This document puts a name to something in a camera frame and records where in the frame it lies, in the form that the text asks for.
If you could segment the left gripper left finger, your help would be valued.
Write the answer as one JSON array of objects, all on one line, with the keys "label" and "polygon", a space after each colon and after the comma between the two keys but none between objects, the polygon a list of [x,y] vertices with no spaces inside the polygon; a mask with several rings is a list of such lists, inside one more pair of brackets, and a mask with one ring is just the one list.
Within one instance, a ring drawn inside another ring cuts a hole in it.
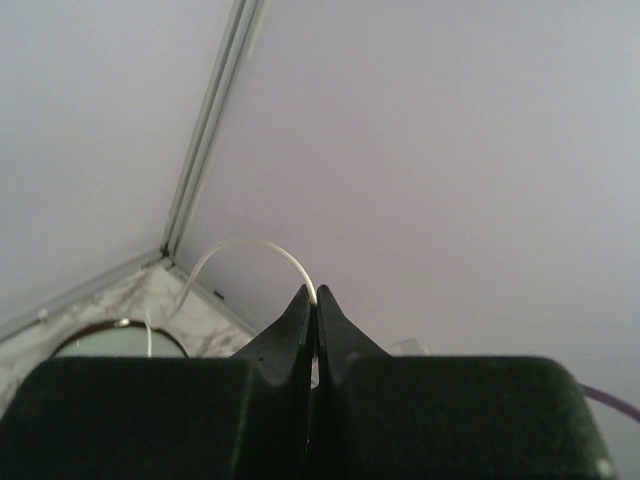
[{"label": "left gripper left finger", "polygon": [[5,479],[296,479],[307,443],[310,294],[228,358],[58,357],[1,419]]}]

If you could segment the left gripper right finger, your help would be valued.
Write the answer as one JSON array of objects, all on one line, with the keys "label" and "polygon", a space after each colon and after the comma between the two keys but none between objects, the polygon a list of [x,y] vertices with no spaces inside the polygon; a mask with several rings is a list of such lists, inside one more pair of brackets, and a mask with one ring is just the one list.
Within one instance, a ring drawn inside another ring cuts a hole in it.
[{"label": "left gripper right finger", "polygon": [[574,377],[536,356],[393,356],[317,293],[311,479],[614,479]]}]

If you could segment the white zip tie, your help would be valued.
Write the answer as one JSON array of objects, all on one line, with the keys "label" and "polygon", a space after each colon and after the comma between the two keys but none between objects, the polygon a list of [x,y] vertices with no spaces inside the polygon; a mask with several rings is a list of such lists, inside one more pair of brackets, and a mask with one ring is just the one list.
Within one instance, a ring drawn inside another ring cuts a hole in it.
[{"label": "white zip tie", "polygon": [[317,289],[313,283],[313,280],[309,273],[306,271],[304,266],[287,250],[278,246],[272,242],[262,239],[254,239],[248,237],[235,237],[230,239],[225,239],[220,242],[215,243],[211,247],[209,247],[197,260],[195,266],[191,270],[186,282],[183,284],[181,289],[174,295],[172,306],[168,311],[160,310],[157,314],[158,323],[155,323],[152,319],[152,315],[149,310],[145,311],[145,319],[144,328],[146,332],[146,357],[153,357],[153,331],[159,331],[165,324],[169,323],[174,319],[174,317],[180,312],[183,305],[186,303],[188,296],[192,290],[192,287],[196,284],[196,280],[200,275],[201,271],[204,269],[207,262],[214,257],[216,254],[222,251],[243,248],[246,246],[256,247],[261,249],[266,249],[271,252],[276,253],[281,258],[284,258],[286,262],[291,265],[298,275],[303,280],[303,284],[305,285],[307,292],[309,294],[309,303],[313,307],[318,306],[318,298],[317,298]]}]

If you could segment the round brown-rimmed dish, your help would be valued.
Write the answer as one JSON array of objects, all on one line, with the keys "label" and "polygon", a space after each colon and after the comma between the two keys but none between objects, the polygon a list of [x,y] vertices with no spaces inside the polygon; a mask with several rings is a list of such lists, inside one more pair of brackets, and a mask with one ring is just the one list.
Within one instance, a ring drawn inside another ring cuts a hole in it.
[{"label": "round brown-rimmed dish", "polygon": [[182,344],[164,329],[133,319],[110,319],[83,327],[55,347],[51,358],[144,357],[188,358]]}]

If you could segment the right aluminium corner post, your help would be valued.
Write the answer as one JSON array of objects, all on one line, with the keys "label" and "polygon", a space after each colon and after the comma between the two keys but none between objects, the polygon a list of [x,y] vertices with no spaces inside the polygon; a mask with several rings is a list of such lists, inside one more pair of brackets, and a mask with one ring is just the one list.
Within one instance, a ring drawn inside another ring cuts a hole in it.
[{"label": "right aluminium corner post", "polygon": [[255,1],[1,5],[1,336],[177,250]]}]

